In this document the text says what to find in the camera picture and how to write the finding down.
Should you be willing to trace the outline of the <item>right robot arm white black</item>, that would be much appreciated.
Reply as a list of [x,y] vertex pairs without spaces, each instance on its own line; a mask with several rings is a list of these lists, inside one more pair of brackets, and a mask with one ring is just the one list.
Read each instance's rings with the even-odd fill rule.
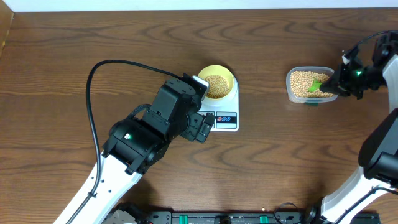
[[361,99],[364,91],[386,86],[389,114],[361,146],[355,172],[310,209],[305,223],[350,223],[378,197],[397,193],[397,31],[385,30],[376,37],[372,65],[362,64],[359,46],[355,45],[344,53],[342,64],[319,89]]

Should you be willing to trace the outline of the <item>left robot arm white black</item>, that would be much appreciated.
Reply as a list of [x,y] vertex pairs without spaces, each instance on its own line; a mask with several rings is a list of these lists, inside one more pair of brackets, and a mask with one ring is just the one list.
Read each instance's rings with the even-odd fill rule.
[[210,85],[197,76],[166,80],[151,105],[138,106],[109,131],[101,162],[56,223],[101,223],[119,199],[181,136],[205,142],[215,116],[199,113]]

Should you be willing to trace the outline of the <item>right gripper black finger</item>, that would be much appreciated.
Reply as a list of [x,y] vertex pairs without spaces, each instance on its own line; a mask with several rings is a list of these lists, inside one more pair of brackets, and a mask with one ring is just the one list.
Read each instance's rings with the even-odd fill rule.
[[341,70],[336,70],[333,75],[320,85],[320,90],[340,90]]
[[348,92],[344,88],[340,88],[338,86],[321,85],[320,91],[325,92],[325,93],[331,93],[331,94],[342,96],[342,97],[350,96],[350,92]]

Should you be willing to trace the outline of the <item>green plastic measuring scoop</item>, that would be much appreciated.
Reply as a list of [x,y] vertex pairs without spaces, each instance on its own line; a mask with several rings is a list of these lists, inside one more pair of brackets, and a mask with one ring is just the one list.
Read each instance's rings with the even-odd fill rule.
[[313,93],[313,92],[319,90],[319,89],[320,89],[320,86],[321,86],[322,84],[323,84],[323,83],[320,82],[319,80],[314,79],[312,85],[308,88],[308,92]]

